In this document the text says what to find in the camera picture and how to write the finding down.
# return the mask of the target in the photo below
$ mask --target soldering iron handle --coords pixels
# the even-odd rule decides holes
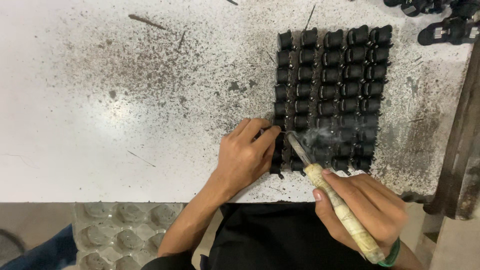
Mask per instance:
[[[328,195],[336,216],[362,250],[365,257],[371,263],[385,260],[385,255],[373,239],[370,233],[363,227],[355,214],[350,210],[345,201],[336,193],[327,181],[322,177],[323,168],[319,164],[310,164],[305,168],[305,173],[314,186],[321,188]]]

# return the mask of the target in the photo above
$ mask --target green string bracelet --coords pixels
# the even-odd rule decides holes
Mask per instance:
[[[390,254],[388,254],[385,260],[379,261],[377,264],[383,267],[392,267],[395,264],[398,254],[400,254],[400,237],[393,243]]]

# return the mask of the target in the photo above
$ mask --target black clothing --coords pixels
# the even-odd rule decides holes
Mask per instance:
[[[225,204],[202,270],[381,269],[333,239],[314,203]],[[142,270],[193,270],[191,254],[157,258]]]

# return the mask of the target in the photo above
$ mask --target table surface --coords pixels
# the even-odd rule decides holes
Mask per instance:
[[[434,193],[472,48],[416,42],[442,16],[380,0],[237,2],[4,1],[0,201],[188,202],[221,137],[272,116],[276,34],[302,30],[314,4],[321,33],[393,26],[372,172],[397,193]],[[284,176],[233,201],[313,201],[307,178]]]

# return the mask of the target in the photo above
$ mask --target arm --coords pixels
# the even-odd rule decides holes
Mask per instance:
[[[393,243],[408,221],[405,202],[367,174],[340,177],[329,170],[323,170],[322,176],[345,200],[387,257]],[[315,212],[330,235],[344,245],[360,251],[336,216],[326,193],[321,189],[314,189],[313,196],[316,202]],[[421,270],[422,265],[402,242],[400,253],[392,269]]]
[[[273,126],[254,138],[271,125],[265,119],[245,118],[222,138],[217,168],[168,229],[158,248],[159,257],[184,251],[192,254],[218,207],[270,169],[280,127]]]

